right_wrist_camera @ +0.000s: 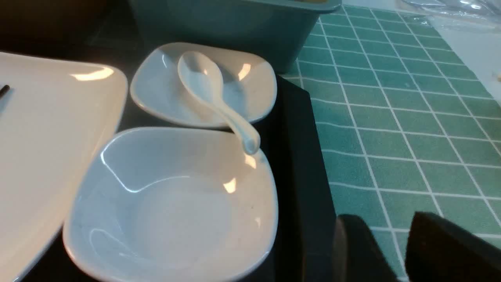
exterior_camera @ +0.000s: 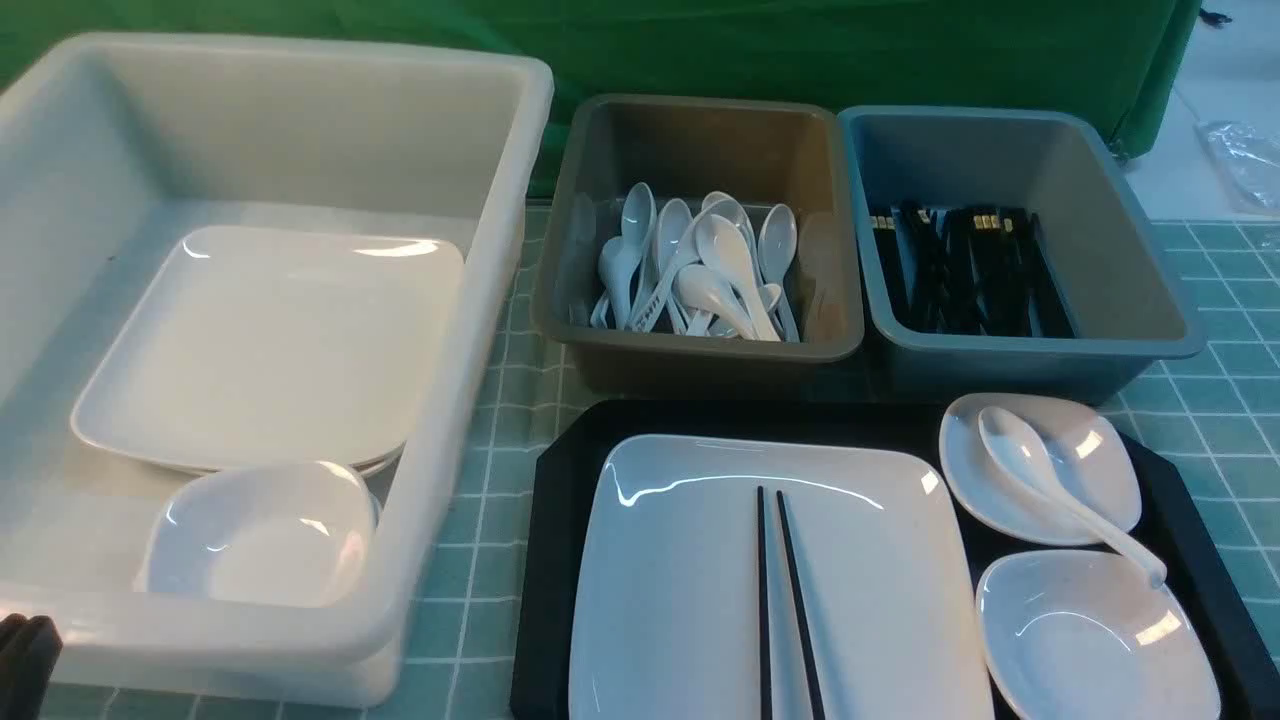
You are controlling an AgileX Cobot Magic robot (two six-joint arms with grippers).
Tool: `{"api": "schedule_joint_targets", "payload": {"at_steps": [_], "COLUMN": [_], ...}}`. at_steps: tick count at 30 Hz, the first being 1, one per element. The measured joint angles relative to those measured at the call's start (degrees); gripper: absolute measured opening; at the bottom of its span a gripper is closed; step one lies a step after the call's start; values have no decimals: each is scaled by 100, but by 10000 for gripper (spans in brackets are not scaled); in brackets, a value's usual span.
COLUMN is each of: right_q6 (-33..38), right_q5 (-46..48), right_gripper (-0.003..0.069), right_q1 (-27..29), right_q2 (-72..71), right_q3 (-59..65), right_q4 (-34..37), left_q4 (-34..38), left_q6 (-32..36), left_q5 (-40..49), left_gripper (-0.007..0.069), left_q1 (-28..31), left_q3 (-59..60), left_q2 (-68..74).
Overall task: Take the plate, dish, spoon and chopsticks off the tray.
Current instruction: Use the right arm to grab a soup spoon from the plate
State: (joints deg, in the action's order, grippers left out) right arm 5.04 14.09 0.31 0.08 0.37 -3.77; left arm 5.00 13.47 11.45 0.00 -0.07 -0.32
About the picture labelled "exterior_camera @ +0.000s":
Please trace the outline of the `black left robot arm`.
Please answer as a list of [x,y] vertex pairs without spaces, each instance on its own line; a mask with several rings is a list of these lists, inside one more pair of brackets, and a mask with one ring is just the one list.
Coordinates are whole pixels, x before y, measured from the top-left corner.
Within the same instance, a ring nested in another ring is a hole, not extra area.
[[54,620],[13,612],[1,623],[1,719],[37,719],[63,648]]

